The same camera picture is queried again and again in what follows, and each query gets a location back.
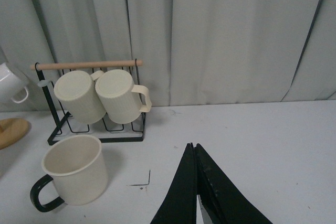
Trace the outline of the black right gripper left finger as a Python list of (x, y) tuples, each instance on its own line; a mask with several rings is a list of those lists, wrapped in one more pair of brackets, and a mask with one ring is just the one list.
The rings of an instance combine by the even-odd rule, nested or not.
[(169, 190), (152, 223), (196, 223), (197, 163), (194, 146), (186, 145)]

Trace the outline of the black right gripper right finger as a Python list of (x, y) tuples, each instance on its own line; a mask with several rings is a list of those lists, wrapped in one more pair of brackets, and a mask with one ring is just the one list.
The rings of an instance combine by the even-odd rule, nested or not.
[(201, 144), (195, 147), (198, 193), (214, 223), (271, 223), (226, 176)]

